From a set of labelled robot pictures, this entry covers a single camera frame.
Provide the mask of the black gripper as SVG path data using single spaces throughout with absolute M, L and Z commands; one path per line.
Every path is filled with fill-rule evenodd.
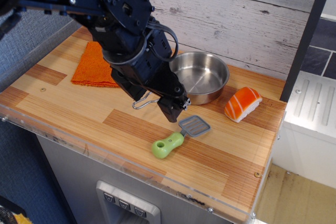
M 170 70 L 167 60 L 172 49 L 164 31 L 148 30 L 138 49 L 139 52 L 132 54 L 102 51 L 104 60 L 112 68 L 112 78 L 135 101 L 147 91 L 161 96 L 157 102 L 161 111 L 169 122 L 177 122 L 191 100 L 177 75 Z

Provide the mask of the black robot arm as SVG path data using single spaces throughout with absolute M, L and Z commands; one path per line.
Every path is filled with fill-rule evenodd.
M 113 80 L 133 100 L 147 91 L 158 95 L 158 105 L 170 122 L 190 105 L 184 86 L 169 63 L 177 56 L 166 36 L 173 32 L 157 21 L 150 0 L 1 0 L 1 34 L 8 33 L 28 8 L 46 14 L 58 11 L 85 26 L 102 48 Z

